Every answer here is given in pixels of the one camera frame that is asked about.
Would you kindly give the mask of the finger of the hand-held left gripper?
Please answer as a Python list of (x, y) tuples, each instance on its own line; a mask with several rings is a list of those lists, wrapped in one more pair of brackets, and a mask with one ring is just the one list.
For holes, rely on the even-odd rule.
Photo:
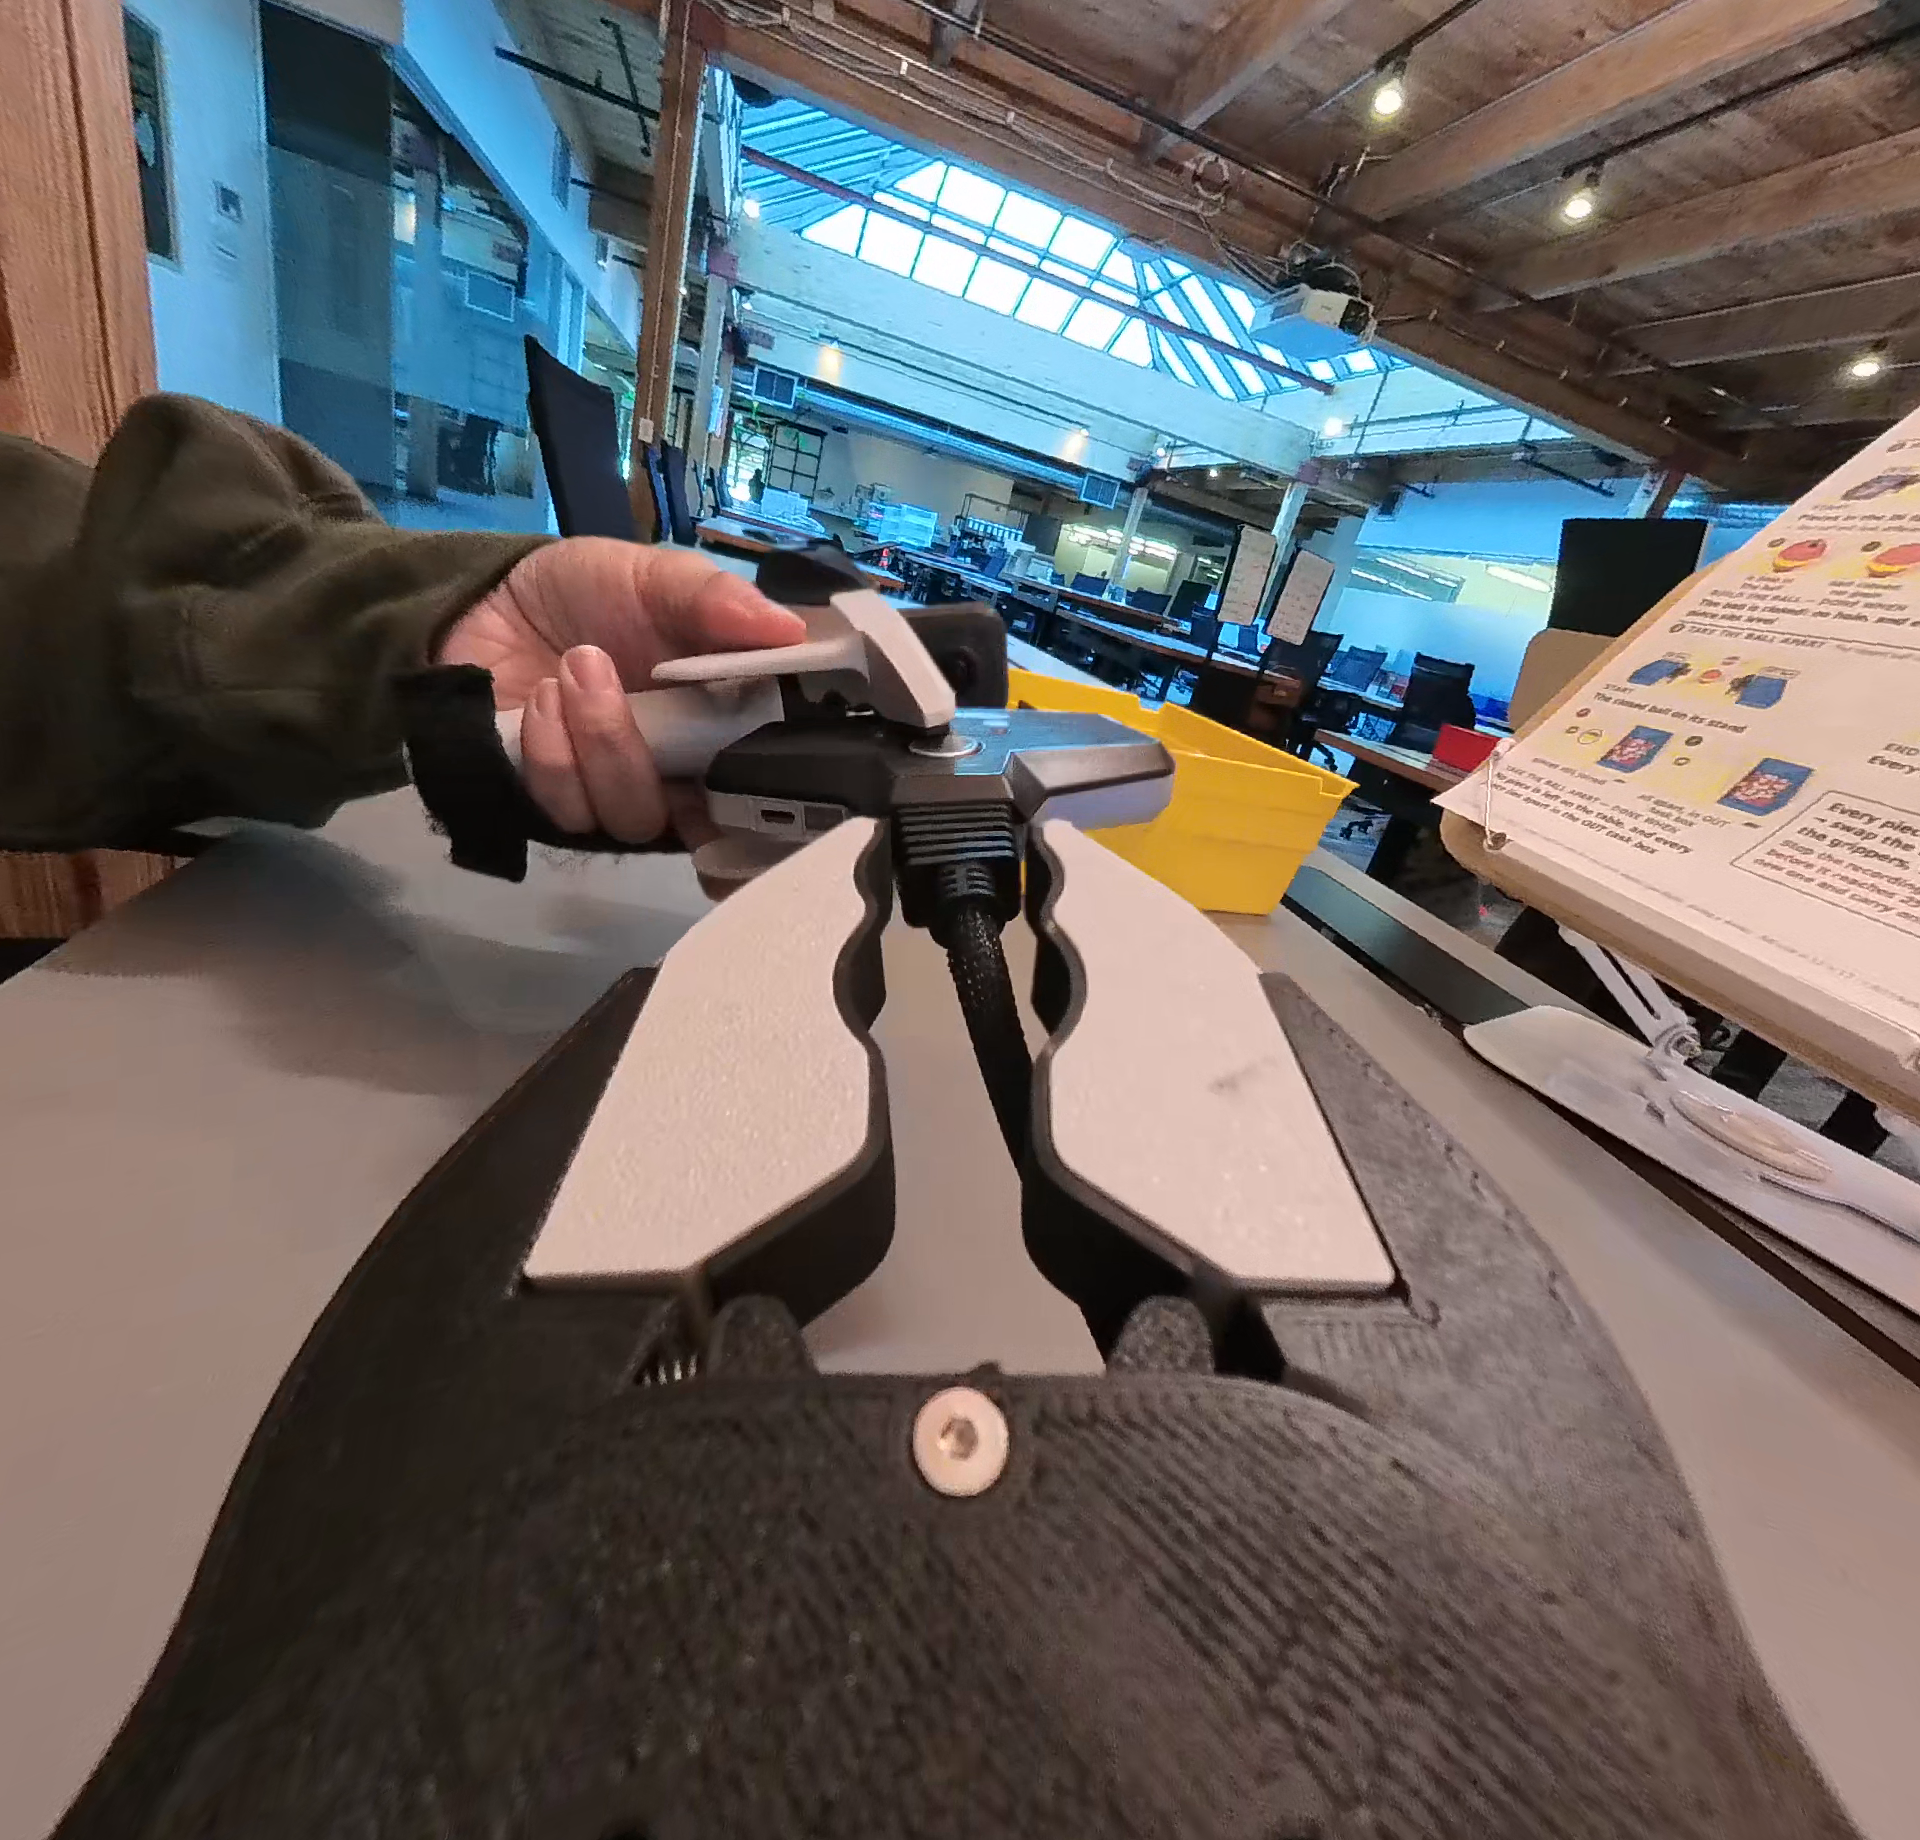
[(779, 677), (821, 677), (850, 671), (850, 638), (807, 638), (783, 648), (737, 648), (684, 655), (653, 667), (653, 690), (682, 684), (744, 684)]
[(917, 736), (942, 737), (959, 711), (956, 692), (899, 606), (870, 586), (833, 593), (826, 604), (856, 641), (874, 713)]

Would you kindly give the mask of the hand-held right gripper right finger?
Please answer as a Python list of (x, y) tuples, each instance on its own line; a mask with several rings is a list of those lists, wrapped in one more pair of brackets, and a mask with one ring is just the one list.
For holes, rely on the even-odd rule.
[(1026, 919), (1022, 1243), (1104, 1361), (1176, 1302), (1218, 1373), (1283, 1373), (1271, 1305), (1388, 1301), (1397, 1264), (1234, 940), (1063, 820), (1028, 843)]

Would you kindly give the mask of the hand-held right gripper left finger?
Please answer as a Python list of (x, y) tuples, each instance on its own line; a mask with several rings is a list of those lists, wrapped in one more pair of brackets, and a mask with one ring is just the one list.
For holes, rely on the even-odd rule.
[(522, 1261), (532, 1298), (736, 1301), (798, 1326), (895, 1239), (874, 1021), (888, 836), (847, 820), (716, 902), (659, 961)]

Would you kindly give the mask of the grey black cable hub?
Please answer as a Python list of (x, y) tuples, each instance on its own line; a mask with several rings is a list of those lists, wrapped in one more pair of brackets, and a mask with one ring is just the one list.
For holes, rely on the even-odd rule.
[(783, 843), (850, 820), (1015, 836), (1046, 820), (1149, 824), (1170, 789), (1163, 740), (1082, 711), (961, 711), (942, 730), (856, 713), (790, 718), (722, 748), (703, 778), (716, 824)]

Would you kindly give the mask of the yellow plastic bin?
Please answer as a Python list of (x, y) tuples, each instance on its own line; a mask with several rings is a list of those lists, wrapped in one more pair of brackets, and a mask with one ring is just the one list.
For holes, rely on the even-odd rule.
[(1271, 913), (1352, 796), (1338, 772), (1193, 715), (1180, 702), (1141, 702), (1111, 684), (1015, 664), (1008, 704), (1102, 713), (1165, 743), (1173, 757), (1165, 808), (1149, 822), (1104, 824), (1089, 836), (1198, 910)]

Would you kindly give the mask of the person's left forearm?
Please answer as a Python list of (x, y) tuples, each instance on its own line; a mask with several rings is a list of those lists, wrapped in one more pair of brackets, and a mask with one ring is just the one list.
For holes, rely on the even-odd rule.
[(399, 789), (397, 684), (546, 543), (397, 529), (199, 397), (140, 400), (91, 464), (2, 435), (2, 852), (315, 827)]

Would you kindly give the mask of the grey desk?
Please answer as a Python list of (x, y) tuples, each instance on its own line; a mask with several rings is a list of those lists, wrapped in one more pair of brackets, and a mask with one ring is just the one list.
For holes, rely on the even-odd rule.
[[(245, 1442), (413, 1183), (629, 965), (684, 857), (463, 874), (410, 796), (238, 831), (2, 987), (2, 1835), (45, 1837)], [(1610, 1327), (1851, 1818), (1918, 1835), (1918, 1387), (1300, 913), (1227, 916)]]

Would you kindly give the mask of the person's left hand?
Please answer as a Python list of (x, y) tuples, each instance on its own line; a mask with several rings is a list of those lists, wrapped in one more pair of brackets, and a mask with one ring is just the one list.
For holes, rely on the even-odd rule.
[(519, 557), (452, 620), (444, 667), (483, 667), (519, 713), (518, 773), (539, 813), (624, 848), (716, 836), (689, 782), (659, 773), (629, 706), (664, 660), (790, 648), (801, 617), (694, 551), (565, 536)]

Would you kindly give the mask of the black chair back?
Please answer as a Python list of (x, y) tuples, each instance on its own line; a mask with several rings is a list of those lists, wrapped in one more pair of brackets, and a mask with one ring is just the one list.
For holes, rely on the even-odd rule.
[(614, 390), (565, 367), (536, 336), (522, 336), (529, 413), (543, 474), (565, 536), (636, 540)]

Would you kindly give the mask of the wooden work table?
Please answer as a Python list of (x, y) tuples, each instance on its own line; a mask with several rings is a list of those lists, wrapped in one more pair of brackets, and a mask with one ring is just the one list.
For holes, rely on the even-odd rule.
[(1346, 796), (1341, 813), (1364, 820), (1374, 831), (1366, 874), (1387, 888), (1405, 881), (1416, 848), (1440, 834), (1440, 796), (1454, 790), (1468, 772), (1431, 752), (1366, 740), (1331, 726), (1313, 730), (1313, 748), (1327, 761), (1343, 761)]

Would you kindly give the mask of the black office chair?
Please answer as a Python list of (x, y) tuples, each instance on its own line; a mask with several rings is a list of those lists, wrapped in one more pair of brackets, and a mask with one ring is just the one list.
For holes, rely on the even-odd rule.
[(1413, 655), (1387, 747), (1431, 754), (1444, 726), (1473, 731), (1479, 724), (1473, 674), (1468, 660)]

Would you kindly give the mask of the ceiling projector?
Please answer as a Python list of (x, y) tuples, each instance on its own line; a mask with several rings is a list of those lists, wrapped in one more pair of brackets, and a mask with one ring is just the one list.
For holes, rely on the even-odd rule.
[(1336, 361), (1374, 336), (1374, 309), (1352, 269), (1318, 259), (1255, 304), (1251, 347), (1286, 361)]

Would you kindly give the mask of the printed instruction sheet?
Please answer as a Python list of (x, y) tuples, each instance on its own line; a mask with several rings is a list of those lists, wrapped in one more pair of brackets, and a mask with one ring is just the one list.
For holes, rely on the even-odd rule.
[(1462, 867), (1918, 1116), (1918, 415), (1444, 800)]

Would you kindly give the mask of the black monitor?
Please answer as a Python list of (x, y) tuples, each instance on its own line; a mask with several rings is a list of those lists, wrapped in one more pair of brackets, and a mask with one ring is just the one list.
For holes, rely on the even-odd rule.
[(1563, 519), (1546, 629), (1627, 635), (1700, 568), (1711, 523), (1700, 516)]

